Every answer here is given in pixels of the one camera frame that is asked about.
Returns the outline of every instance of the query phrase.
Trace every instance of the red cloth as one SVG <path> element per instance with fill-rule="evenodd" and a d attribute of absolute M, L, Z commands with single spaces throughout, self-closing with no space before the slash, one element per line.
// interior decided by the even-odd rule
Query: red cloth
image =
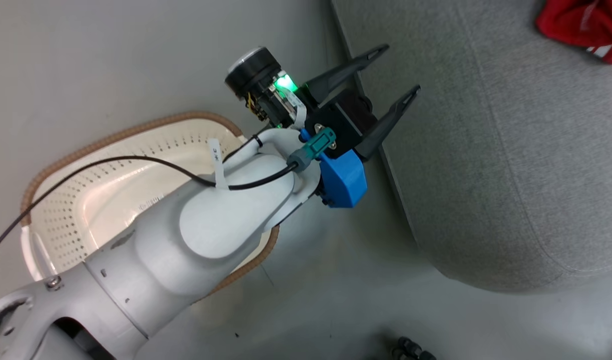
<path fill-rule="evenodd" d="M 612 0 L 548 0 L 537 27 L 549 38 L 583 46 L 612 64 Z"/>

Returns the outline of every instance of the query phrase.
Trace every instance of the gray floor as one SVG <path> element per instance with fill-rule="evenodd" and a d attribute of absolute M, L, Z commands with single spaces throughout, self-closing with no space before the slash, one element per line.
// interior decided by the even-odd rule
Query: gray floor
<path fill-rule="evenodd" d="M 343 53 L 325 1 L 89 4 L 0 1 L 0 231 L 34 174 L 107 134 L 192 109 L 256 130 L 223 86 L 248 48 L 267 45 L 297 81 Z M 367 176 L 357 208 L 304 205 L 262 267 L 138 359 L 385 359 L 403 334 L 440 360 L 612 359 L 612 277 L 525 296 L 451 281 L 416 249 L 378 159 Z M 18 233 L 1 250 L 0 296 L 29 281 Z"/>

